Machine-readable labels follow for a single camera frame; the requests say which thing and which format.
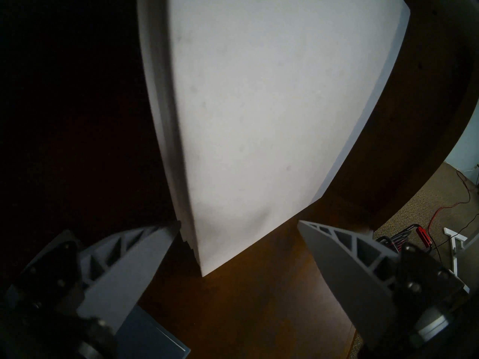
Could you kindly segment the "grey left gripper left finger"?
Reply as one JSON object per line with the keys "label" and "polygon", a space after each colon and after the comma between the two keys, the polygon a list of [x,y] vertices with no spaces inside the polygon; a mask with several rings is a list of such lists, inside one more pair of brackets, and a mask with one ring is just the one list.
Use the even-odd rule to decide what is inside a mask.
{"label": "grey left gripper left finger", "polygon": [[117,332],[150,284],[180,222],[112,234],[83,248],[70,230],[49,242],[8,289],[8,307],[100,318]]}

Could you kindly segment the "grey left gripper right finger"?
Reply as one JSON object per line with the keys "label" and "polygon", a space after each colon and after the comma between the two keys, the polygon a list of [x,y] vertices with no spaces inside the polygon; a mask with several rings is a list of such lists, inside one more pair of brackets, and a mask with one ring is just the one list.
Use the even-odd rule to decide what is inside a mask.
{"label": "grey left gripper right finger", "polygon": [[431,253],[399,251],[364,234],[309,221],[298,230],[334,297],[366,344],[424,344],[452,323],[464,283]]}

